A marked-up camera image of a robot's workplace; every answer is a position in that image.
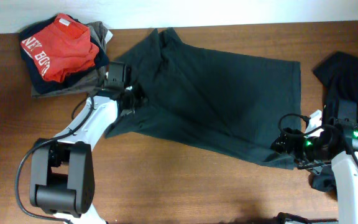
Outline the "dark teal t-shirt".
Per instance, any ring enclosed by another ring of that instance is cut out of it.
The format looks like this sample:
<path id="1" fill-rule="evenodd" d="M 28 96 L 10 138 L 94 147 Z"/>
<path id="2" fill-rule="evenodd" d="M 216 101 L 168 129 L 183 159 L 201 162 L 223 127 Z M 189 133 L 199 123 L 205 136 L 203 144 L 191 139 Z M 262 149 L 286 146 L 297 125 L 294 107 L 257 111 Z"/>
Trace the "dark teal t-shirt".
<path id="1" fill-rule="evenodd" d="M 174 29 L 154 30 L 119 57 L 131 67 L 134 113 L 105 132 L 135 132 L 260 166 L 293 169 L 275 152 L 282 116 L 301 112 L 301 68 L 277 60 L 197 48 Z"/>

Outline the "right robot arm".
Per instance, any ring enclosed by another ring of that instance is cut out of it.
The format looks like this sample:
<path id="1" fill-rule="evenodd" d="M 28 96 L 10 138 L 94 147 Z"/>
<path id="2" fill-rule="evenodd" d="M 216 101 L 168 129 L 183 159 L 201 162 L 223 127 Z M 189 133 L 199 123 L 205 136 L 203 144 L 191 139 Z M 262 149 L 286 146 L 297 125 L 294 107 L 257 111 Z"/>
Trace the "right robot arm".
<path id="1" fill-rule="evenodd" d="M 357 105 L 338 99 L 310 116 L 300 117 L 307 125 L 280 128 L 271 148 L 288 154 L 297 169 L 320 175 L 330 167 L 336 183 L 337 223 L 358 223 L 358 122 Z"/>

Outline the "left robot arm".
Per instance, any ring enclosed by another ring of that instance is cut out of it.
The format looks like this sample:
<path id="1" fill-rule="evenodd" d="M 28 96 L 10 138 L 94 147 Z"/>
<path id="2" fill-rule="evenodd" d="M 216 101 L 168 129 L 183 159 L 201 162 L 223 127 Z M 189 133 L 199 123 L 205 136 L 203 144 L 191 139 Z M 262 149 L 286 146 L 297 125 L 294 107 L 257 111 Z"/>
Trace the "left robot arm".
<path id="1" fill-rule="evenodd" d="M 105 223 L 93 205 L 92 151 L 105 133 L 142 101 L 130 84 L 132 68 L 110 62 L 104 84 L 85 99 L 72 122 L 51 139 L 39 139 L 31 159 L 29 200 L 41 218 L 63 223 Z"/>

